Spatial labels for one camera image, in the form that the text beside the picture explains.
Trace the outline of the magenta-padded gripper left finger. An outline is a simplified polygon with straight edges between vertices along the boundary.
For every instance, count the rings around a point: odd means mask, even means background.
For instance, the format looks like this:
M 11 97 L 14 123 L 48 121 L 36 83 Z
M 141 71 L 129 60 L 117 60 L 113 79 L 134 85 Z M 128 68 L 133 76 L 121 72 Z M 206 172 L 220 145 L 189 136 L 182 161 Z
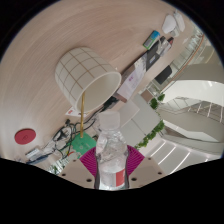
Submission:
M 59 176 L 81 187 L 94 189 L 97 177 L 95 148 L 88 150 L 80 159 L 72 159 Z

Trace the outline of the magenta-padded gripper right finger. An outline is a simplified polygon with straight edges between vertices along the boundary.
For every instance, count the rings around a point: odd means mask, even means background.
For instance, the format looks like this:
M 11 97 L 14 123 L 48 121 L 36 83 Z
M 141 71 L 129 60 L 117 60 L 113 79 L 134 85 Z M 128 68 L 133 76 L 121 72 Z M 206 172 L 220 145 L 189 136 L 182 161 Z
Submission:
M 129 146 L 127 159 L 127 179 L 130 189 L 140 188 L 165 176 L 152 157 L 143 156 L 137 149 Z

